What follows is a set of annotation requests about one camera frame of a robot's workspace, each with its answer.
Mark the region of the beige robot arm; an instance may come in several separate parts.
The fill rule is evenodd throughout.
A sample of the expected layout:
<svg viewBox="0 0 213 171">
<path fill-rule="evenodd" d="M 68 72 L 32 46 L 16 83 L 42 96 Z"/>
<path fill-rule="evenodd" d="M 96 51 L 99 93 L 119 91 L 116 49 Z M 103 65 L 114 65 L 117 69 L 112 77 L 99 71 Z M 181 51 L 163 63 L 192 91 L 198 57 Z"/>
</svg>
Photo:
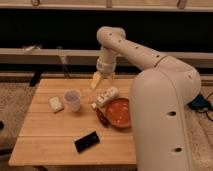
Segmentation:
<svg viewBox="0 0 213 171">
<path fill-rule="evenodd" d="M 101 27 L 92 88 L 112 76 L 121 55 L 141 70 L 129 91 L 138 171 L 193 171 L 184 107 L 201 90 L 191 65 L 126 39 L 123 29 Z"/>
</svg>

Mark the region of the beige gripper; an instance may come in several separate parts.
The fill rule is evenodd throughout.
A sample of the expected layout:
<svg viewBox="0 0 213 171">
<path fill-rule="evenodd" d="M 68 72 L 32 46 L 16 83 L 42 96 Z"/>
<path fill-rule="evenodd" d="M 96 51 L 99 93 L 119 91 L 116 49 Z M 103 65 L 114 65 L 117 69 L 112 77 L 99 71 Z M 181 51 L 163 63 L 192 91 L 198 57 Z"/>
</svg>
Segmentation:
<svg viewBox="0 0 213 171">
<path fill-rule="evenodd" d="M 110 62 L 110 61 L 105 62 L 101 59 L 98 59 L 96 68 L 104 77 L 107 77 L 110 75 L 108 77 L 109 82 L 114 81 L 114 78 L 115 78 L 115 73 L 114 73 L 115 63 L 114 62 Z M 92 89 L 95 89 L 102 80 L 102 75 L 99 72 L 95 72 L 93 74 L 93 78 L 92 78 L 92 82 L 91 82 Z"/>
</svg>

